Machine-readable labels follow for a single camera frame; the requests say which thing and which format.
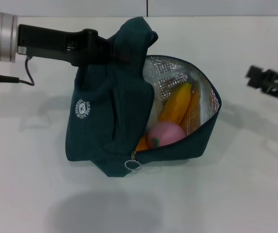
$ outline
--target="metal ring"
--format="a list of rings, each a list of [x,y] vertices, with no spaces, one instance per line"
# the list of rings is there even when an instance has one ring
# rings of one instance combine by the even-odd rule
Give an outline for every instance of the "metal ring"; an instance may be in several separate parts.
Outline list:
[[[135,168],[135,169],[132,169],[132,168],[130,168],[130,167],[127,166],[127,163],[129,163],[129,162],[136,163],[136,164],[139,165],[139,166],[138,166],[137,168]],[[142,168],[142,164],[141,164],[139,161],[136,161],[136,160],[127,160],[127,161],[125,162],[125,167],[126,167],[128,170],[130,170],[130,171],[138,171],[138,170],[140,170],[140,169]]]

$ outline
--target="zipper pull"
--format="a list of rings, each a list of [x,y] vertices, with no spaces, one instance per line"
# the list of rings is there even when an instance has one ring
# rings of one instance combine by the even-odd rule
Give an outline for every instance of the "zipper pull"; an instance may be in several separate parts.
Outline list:
[[[131,160],[127,160],[127,161],[124,163],[125,168],[127,168],[127,169],[130,170],[130,171],[138,171],[138,170],[140,170],[140,169],[142,168],[142,164],[141,164],[139,161],[137,161],[137,160],[135,159],[136,153],[137,153],[136,151],[133,151],[133,152],[131,153]],[[131,163],[136,163],[136,164],[138,165],[138,167],[136,167],[135,169],[128,167],[127,164],[130,163],[130,162],[131,162]]]

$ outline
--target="cable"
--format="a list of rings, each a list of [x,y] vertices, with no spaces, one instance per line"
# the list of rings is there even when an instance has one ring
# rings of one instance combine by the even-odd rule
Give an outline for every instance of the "cable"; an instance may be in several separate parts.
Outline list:
[[[20,82],[20,83],[27,84],[27,85],[30,85],[30,86],[34,86],[35,83],[34,83],[34,80],[33,80],[32,76],[31,76],[31,74],[30,74],[30,72],[29,72],[29,68],[28,68],[28,62],[29,62],[31,59],[32,59],[32,57],[27,56],[26,61],[25,61],[25,63],[24,63],[24,66],[25,66],[25,68],[26,68],[26,72],[27,72],[27,74],[28,74],[28,76],[29,76],[29,79],[31,80],[31,83],[30,83],[30,82],[27,82],[27,81],[24,81],[24,80],[19,80],[19,82]]]

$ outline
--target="white table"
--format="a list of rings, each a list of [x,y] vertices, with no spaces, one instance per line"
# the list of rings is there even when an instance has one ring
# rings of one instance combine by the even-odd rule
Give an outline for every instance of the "white table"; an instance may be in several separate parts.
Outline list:
[[[20,18],[113,35],[127,18]],[[278,233],[278,99],[246,87],[250,65],[278,70],[278,17],[147,18],[148,51],[192,62],[223,107],[204,155],[108,178],[65,156],[77,68],[33,58],[36,86],[0,84],[0,233]],[[24,57],[0,74],[27,79]]]

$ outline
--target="white logo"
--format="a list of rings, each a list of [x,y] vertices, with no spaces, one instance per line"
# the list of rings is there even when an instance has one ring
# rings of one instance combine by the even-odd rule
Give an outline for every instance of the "white logo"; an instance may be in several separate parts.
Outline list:
[[[82,100],[77,101],[75,105],[75,114],[79,119],[84,119],[89,115],[90,112],[90,102],[85,102]]]

